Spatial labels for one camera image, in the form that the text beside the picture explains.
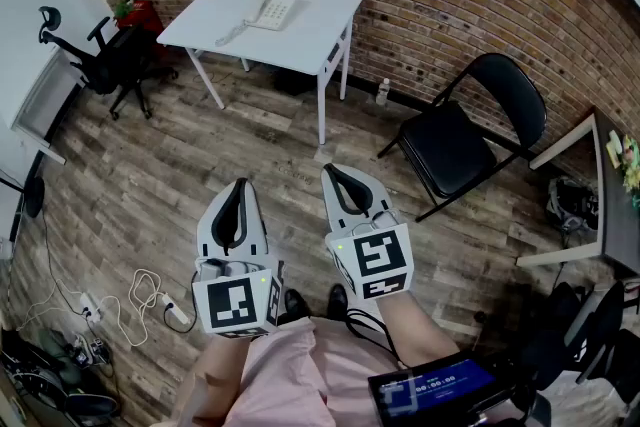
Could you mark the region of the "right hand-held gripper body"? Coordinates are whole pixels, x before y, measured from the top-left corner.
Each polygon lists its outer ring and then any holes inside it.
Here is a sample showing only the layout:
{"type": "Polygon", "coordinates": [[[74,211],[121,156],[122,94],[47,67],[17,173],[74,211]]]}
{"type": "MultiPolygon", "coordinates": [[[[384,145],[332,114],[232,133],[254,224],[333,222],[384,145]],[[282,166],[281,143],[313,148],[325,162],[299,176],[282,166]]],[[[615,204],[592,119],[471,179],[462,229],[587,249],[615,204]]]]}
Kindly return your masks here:
{"type": "Polygon", "coordinates": [[[407,291],[413,277],[408,225],[395,209],[326,235],[325,243],[346,284],[360,300],[407,291]]]}

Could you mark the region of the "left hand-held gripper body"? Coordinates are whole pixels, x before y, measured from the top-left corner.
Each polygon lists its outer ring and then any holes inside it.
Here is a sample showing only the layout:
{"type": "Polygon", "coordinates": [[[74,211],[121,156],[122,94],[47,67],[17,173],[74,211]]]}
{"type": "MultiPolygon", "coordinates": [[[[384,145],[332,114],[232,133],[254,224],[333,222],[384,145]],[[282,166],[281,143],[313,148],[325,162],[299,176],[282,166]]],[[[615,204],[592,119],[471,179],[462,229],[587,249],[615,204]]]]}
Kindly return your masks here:
{"type": "Polygon", "coordinates": [[[226,338],[256,337],[277,330],[283,297],[282,262],[266,243],[225,251],[199,247],[192,285],[203,330],[226,338]]]}

